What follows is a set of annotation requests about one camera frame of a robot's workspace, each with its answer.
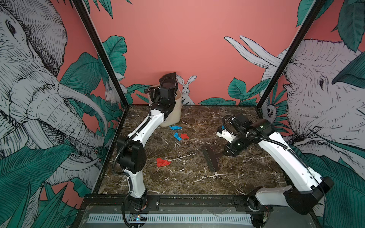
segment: marble surface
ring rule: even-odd
[[[148,115],[147,106],[131,106],[121,135],[133,131]],[[203,147],[210,145],[218,153],[226,144],[216,136],[225,115],[244,113],[252,122],[258,120],[252,107],[184,106],[177,126],[181,130],[158,127],[146,144],[147,162],[143,180],[148,194],[248,194],[258,186],[274,188],[285,186],[279,165],[258,145],[251,145],[236,157],[223,156],[222,168],[211,173],[203,157]],[[174,133],[185,133],[189,139],[178,141]],[[126,194],[128,184],[124,176],[111,174],[109,161],[99,194]],[[157,167],[156,159],[171,161],[169,166]]]

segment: black brush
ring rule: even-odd
[[[223,156],[222,152],[215,154],[210,146],[206,146],[203,149],[203,155],[212,173],[217,172],[222,167],[222,164],[219,162],[219,158]]]

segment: blue crumpled paper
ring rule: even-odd
[[[182,138],[180,138],[180,137],[179,137],[179,134],[178,134],[177,132],[174,134],[174,137],[175,137],[177,140],[179,140],[179,141],[181,141],[181,140],[182,140]]]
[[[173,127],[171,127],[171,126],[170,126],[170,128],[171,128],[172,130],[179,130],[179,129],[182,129],[183,127],[179,127],[179,126],[173,126]]]

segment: pink wall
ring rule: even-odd
[[[210,97],[234,100],[227,92],[234,77],[244,81],[247,89],[261,80],[264,69],[243,59],[224,37],[239,41],[243,35],[278,55],[298,30],[299,2],[138,0],[129,4],[112,0],[111,18],[91,1],[90,12],[102,42],[112,35],[126,39],[123,85],[153,85],[163,74],[174,71],[185,82],[197,75],[189,89],[198,104]],[[135,104],[144,103],[132,96]]]

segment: red paper scrap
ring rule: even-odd
[[[180,137],[182,139],[189,139],[189,136],[187,134],[180,134]]]
[[[171,162],[163,160],[162,158],[157,158],[157,166],[161,167],[161,166],[168,166],[169,164],[171,164]]]

